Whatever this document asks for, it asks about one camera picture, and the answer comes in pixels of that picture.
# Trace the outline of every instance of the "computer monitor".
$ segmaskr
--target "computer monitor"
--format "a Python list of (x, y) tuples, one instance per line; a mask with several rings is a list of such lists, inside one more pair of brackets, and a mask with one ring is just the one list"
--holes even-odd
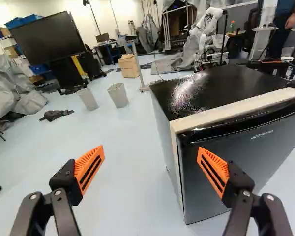
[(99, 36), (96, 36), (96, 41), (98, 43), (105, 42), (107, 40), (109, 40), (109, 34), (108, 33), (100, 34)]
[(10, 30), (31, 65), (55, 61), (85, 51), (68, 12), (60, 12)]

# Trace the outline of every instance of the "person's hand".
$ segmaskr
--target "person's hand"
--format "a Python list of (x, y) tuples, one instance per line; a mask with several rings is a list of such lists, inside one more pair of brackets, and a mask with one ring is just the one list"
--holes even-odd
[(293, 26), (295, 25), (295, 14), (293, 13), (288, 19), (287, 22), (285, 24), (285, 28), (289, 29), (289, 28), (293, 28)]

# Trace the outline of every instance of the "mini fridge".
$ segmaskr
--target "mini fridge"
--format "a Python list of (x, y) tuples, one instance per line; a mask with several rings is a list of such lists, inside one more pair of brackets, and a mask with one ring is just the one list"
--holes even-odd
[(295, 88), (226, 65), (151, 86), (165, 164), (186, 224), (228, 209), (197, 163), (199, 147), (234, 161), (255, 194), (295, 147)]

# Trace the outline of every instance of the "bottle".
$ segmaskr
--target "bottle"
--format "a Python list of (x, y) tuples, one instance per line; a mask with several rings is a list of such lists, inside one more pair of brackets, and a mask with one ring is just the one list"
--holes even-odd
[(234, 33), (234, 32), (235, 32), (235, 21), (232, 20), (230, 25), (230, 33)]

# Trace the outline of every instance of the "gray floor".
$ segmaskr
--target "gray floor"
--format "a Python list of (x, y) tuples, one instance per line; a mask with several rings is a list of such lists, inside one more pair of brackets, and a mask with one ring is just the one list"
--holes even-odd
[[(148, 63), (154, 56), (139, 60)], [(104, 70), (116, 67), (105, 66)], [(159, 79), (150, 69), (142, 73), (146, 83)], [(190, 72), (161, 77), (167, 80), (187, 74)], [(118, 82), (125, 83), (130, 103), (117, 110), (106, 89)], [(16, 121), (6, 131), (7, 141), (0, 139), (0, 236), (9, 234), (25, 195), (49, 192), (49, 179), (68, 159), (100, 144), (106, 160), (83, 201), (74, 207), (82, 235), (222, 235), (227, 214), (185, 225), (163, 162), (150, 93), (140, 93), (139, 86), (138, 78), (124, 79), (120, 72), (111, 72), (89, 85), (99, 109), (89, 112), (78, 95), (55, 92), (46, 95), (49, 104), (42, 111)], [(47, 110), (65, 109), (75, 113), (52, 123), (39, 121)], [(262, 191), (282, 199), (295, 234), (295, 149)], [(255, 235), (255, 224), (251, 225), (248, 235)], [(46, 235), (56, 235), (52, 220)]]

